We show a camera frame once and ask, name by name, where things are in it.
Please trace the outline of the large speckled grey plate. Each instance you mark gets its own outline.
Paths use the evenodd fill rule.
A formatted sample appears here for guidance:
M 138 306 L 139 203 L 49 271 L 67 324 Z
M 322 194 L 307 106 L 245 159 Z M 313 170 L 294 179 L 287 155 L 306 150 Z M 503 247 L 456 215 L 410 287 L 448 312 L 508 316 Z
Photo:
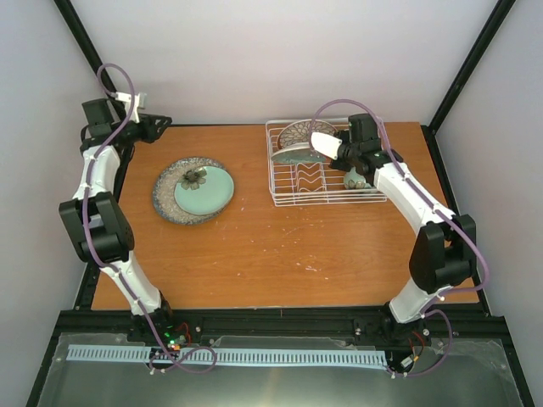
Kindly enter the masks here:
M 177 160 L 162 171 L 154 184 L 152 193 L 154 208 L 162 218 L 178 225 L 195 226 L 215 218 L 226 208 L 212 215 L 191 215 L 182 210 L 175 202 L 174 188 L 182 174 L 186 170 L 205 165 L 227 170 L 222 163 L 216 160 L 206 157 L 188 157 Z

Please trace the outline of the floral patterned plate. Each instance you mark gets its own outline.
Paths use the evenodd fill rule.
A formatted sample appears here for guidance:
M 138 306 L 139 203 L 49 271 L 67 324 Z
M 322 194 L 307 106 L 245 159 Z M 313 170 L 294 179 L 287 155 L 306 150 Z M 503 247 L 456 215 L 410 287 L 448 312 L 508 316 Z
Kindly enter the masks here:
M 333 136 L 337 129 L 323 120 L 316 120 L 310 127 L 311 120 L 298 120 L 287 125 L 278 135 L 277 146 L 279 149 L 289 147 L 300 142 L 309 142 L 310 131 L 317 131 Z

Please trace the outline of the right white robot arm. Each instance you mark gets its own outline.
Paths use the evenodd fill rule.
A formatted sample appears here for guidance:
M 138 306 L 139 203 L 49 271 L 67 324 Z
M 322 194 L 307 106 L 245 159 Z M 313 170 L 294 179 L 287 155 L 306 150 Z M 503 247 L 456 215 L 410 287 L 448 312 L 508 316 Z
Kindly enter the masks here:
M 334 136 L 312 133 L 319 153 L 370 181 L 400 211 L 416 235 L 409 260 L 410 278 L 389 301 L 399 324 L 423 318 L 431 303 L 473 277 L 477 268 L 475 223 L 446 208 L 409 171 L 391 148 L 383 124 L 370 114 L 355 114 Z

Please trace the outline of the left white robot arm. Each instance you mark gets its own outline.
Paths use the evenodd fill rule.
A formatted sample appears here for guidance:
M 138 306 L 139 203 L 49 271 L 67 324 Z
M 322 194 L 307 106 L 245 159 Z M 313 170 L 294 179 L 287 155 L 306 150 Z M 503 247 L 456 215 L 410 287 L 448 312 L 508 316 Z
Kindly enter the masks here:
M 72 199 L 59 205 L 59 215 L 77 256 L 94 264 L 120 289 L 132 317 L 156 340 L 171 339 L 176 319 L 162 292 L 145 276 L 134 254 L 132 228 L 118 204 L 121 167 L 135 142 L 160 139 L 172 119 L 157 114 L 128 115 L 116 120 L 106 98 L 83 103 L 87 126 L 81 132 L 84 167 Z

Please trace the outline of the red and teal plate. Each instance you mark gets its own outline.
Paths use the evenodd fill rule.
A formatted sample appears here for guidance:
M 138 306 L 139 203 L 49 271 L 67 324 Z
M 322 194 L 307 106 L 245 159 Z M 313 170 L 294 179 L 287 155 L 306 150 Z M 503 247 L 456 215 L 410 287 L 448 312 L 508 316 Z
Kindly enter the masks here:
M 277 164 L 307 164 L 326 162 L 327 158 L 306 145 L 293 145 L 273 153 L 271 161 Z

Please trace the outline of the light green bowl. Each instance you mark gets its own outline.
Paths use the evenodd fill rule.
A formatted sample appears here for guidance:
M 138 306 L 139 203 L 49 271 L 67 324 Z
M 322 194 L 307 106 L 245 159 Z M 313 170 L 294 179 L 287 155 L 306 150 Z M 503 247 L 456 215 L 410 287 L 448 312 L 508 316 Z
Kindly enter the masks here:
M 352 167 L 344 174 L 344 188 L 346 190 L 360 193 L 376 193 L 378 190 L 373 184 L 374 174 L 372 172 L 361 175 Z

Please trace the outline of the black frame post right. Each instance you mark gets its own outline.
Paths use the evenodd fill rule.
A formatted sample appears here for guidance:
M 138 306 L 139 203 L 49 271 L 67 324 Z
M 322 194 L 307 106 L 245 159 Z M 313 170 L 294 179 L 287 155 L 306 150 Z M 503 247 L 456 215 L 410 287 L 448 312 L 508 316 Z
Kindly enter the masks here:
M 445 96 L 434 113 L 433 118 L 430 120 L 428 129 L 433 136 L 438 133 L 440 127 L 445 122 L 445 119 L 451 112 L 457 99 L 460 97 L 463 88 L 467 85 L 467 82 L 469 81 L 473 72 L 476 70 L 479 62 L 495 38 L 498 30 L 501 28 L 501 25 L 505 21 L 506 17 L 512 10 L 515 2 L 515 0 L 499 0 L 495 3 L 489 17 L 485 21 L 475 42 L 471 46 L 467 57 L 462 62 L 462 65 L 454 80 L 445 93 Z

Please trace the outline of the light green flower plate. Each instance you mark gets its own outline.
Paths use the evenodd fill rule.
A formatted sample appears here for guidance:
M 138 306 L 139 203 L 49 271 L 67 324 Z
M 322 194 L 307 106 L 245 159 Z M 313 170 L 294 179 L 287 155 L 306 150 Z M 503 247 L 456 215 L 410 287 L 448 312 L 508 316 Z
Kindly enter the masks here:
M 212 215 L 224 209 L 234 194 L 231 175 L 217 166 L 186 170 L 174 188 L 176 204 L 191 215 Z

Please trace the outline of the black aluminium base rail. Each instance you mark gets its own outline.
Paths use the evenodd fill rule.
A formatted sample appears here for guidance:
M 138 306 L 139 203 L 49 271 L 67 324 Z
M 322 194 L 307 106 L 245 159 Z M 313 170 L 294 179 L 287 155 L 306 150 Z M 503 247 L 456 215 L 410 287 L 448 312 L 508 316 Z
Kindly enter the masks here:
M 193 343 L 223 336 L 330 337 L 355 344 L 403 343 L 427 329 L 422 320 L 400 324 L 383 306 L 291 309 L 178 309 L 157 326 L 164 341 L 188 333 Z

